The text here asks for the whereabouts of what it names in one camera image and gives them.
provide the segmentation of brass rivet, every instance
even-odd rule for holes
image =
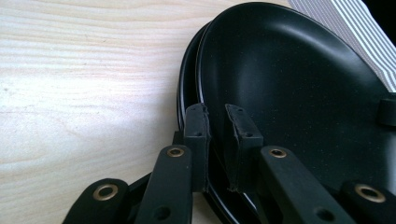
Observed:
[[[277,157],[277,158],[284,158],[288,155],[288,153],[286,153],[284,150],[282,149],[271,149],[270,150],[270,155],[273,157]]]
[[[383,193],[368,185],[358,184],[355,186],[355,191],[362,198],[373,203],[383,203],[386,200],[385,195]]]
[[[169,148],[166,154],[170,157],[181,157],[184,154],[184,150],[178,147]]]
[[[101,195],[100,191],[103,189],[111,189],[111,192],[107,195]],[[95,192],[93,193],[93,198],[97,201],[107,201],[113,198],[119,192],[119,188],[117,185],[114,184],[104,184],[96,188]]]

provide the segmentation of wooden table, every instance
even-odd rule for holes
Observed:
[[[149,173],[184,50],[241,2],[0,1],[0,223],[61,223],[91,183]],[[219,222],[201,194],[192,222]]]

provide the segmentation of black plate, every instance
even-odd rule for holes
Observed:
[[[396,134],[375,122],[389,93],[318,23],[271,4],[231,7],[206,29],[196,75],[218,146],[224,105],[239,105],[267,145],[292,150],[325,186],[359,179],[395,193]]]

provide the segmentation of striped cloth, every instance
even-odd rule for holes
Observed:
[[[289,0],[352,47],[390,92],[396,92],[396,48],[361,0]]]

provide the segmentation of table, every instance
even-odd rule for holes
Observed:
[[[91,183],[149,173],[185,48],[242,2],[2,0],[0,223],[61,223]],[[192,223],[219,223],[198,193]]]

